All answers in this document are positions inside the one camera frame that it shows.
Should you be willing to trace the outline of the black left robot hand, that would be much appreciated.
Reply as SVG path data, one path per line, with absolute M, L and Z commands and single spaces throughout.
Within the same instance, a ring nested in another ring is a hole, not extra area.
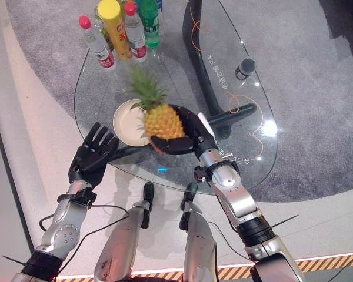
M 93 188 L 97 187 L 118 146 L 119 139 L 108 132 L 107 127 L 94 123 L 71 162 L 68 170 L 69 182 L 82 180 Z

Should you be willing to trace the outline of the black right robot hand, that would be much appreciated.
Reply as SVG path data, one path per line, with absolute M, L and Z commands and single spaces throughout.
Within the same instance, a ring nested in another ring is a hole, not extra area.
M 181 120 L 185 133 L 184 137 L 163 139 L 151 136 L 150 140 L 155 148 L 169 155 L 184 155 L 194 152 L 197 159 L 208 150 L 216 149 L 216 141 L 204 126 L 200 118 L 183 106 L 171 105 Z

